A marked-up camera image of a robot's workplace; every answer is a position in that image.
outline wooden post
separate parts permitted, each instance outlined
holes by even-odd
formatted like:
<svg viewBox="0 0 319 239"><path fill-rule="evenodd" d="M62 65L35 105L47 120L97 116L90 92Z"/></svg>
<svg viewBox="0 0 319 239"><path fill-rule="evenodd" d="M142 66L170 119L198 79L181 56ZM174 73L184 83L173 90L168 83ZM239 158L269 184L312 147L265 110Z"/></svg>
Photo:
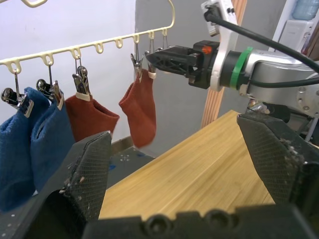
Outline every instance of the wooden post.
<svg viewBox="0 0 319 239"><path fill-rule="evenodd" d="M243 20L247 0L232 0L232 2L235 8L238 25L240 25ZM201 127L205 127L217 119L223 94L224 88L220 92L215 92L210 88L208 89Z"/></svg>

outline hanger hook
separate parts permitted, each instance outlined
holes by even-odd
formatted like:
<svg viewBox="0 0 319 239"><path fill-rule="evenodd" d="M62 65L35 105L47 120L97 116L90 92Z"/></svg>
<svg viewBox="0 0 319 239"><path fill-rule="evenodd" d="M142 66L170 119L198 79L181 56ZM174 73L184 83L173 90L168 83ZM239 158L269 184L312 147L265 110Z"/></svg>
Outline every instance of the hanger hook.
<svg viewBox="0 0 319 239"><path fill-rule="evenodd" d="M150 38L150 50L149 52L151 53L151 46L153 45L153 53L155 52L155 48L154 48L154 38Z"/></svg>
<svg viewBox="0 0 319 239"><path fill-rule="evenodd" d="M79 60L80 60L80 66L82 66L81 56L80 56L80 55L77 55L77 58L79 58ZM77 70L78 70L78 66L77 66L77 61L76 61L76 59L75 59L75 72L77 72Z"/></svg>
<svg viewBox="0 0 319 239"><path fill-rule="evenodd" d="M17 98L18 102L21 102L18 74L17 74L16 70L14 70L14 80L15 80L16 98Z"/></svg>
<svg viewBox="0 0 319 239"><path fill-rule="evenodd" d="M52 86L53 86L53 83L52 83L52 73L51 73L51 65L52 65L52 62L50 61L49 64L49 79L50 79L50 88L52 89Z"/></svg>
<svg viewBox="0 0 319 239"><path fill-rule="evenodd" d="M165 49L164 42L166 40L166 48L168 48L167 35L163 35L163 49Z"/></svg>
<svg viewBox="0 0 319 239"><path fill-rule="evenodd" d="M139 43L135 43L135 54L136 54L136 61L140 61L140 56L139 56Z"/></svg>

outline blue sock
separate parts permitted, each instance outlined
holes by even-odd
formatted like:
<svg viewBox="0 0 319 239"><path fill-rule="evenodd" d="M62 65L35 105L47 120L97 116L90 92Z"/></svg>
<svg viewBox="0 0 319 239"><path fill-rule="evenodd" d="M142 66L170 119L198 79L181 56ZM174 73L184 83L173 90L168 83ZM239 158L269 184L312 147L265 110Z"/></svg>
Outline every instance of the blue sock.
<svg viewBox="0 0 319 239"><path fill-rule="evenodd" d="M24 90L34 102L30 117L22 112L0 126L0 211L25 203L34 193L30 159L30 136L36 120L49 107L49 101L32 88Z"/></svg>
<svg viewBox="0 0 319 239"><path fill-rule="evenodd" d="M41 191L75 143L65 104L56 103L36 122L31 134L31 165L35 188Z"/></svg>

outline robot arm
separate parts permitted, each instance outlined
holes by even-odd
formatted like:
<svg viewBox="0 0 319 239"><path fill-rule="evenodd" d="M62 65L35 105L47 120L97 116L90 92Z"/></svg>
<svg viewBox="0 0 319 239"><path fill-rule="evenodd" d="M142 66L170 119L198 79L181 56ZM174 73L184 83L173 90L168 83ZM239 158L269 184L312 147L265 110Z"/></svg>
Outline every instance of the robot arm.
<svg viewBox="0 0 319 239"><path fill-rule="evenodd" d="M208 0L201 8L205 18L210 13L237 24L231 0ZM317 75L313 69L279 52L252 48L236 52L236 32L210 21L207 27L211 36L220 34L220 43L201 41L193 48L174 46L148 55L148 61L160 70L184 75L195 87L211 87L214 91L230 87L239 90L240 95L319 117L319 84L287 88L250 84L251 81L279 83L309 79Z"/></svg>

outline orange sock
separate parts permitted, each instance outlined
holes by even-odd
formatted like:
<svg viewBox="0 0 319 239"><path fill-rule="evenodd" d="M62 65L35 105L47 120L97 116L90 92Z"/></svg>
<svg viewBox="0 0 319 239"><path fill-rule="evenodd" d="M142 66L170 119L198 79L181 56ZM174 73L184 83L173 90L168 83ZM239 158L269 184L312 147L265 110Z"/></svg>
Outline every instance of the orange sock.
<svg viewBox="0 0 319 239"><path fill-rule="evenodd" d="M142 80L135 79L119 102L127 115L133 143L136 147L150 144L156 133L156 113L153 79L143 70Z"/></svg>
<svg viewBox="0 0 319 239"><path fill-rule="evenodd" d="M85 101L72 96L65 103L76 142L103 131L110 130L113 133L120 118L92 97L91 101Z"/></svg>

